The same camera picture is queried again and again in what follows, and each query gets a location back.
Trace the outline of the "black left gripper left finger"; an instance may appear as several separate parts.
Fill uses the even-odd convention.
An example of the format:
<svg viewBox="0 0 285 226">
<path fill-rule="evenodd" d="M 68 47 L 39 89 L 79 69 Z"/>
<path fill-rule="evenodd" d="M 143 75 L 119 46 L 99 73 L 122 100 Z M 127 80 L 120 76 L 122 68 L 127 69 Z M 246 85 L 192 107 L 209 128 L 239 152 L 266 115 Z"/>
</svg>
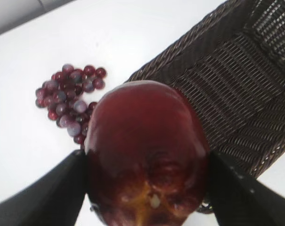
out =
<svg viewBox="0 0 285 226">
<path fill-rule="evenodd" d="M 45 176 L 0 203 L 0 226 L 73 226 L 87 188 L 83 150 L 73 151 Z"/>
</svg>

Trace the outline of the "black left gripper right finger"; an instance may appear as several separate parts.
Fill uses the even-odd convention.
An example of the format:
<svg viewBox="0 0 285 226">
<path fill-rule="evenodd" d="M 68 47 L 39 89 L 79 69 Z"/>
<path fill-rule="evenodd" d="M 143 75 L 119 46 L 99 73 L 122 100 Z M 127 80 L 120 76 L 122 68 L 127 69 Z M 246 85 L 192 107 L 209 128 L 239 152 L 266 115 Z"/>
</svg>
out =
<svg viewBox="0 0 285 226">
<path fill-rule="evenodd" d="M 285 198 L 212 151 L 208 194 L 220 226 L 285 226 Z"/>
</svg>

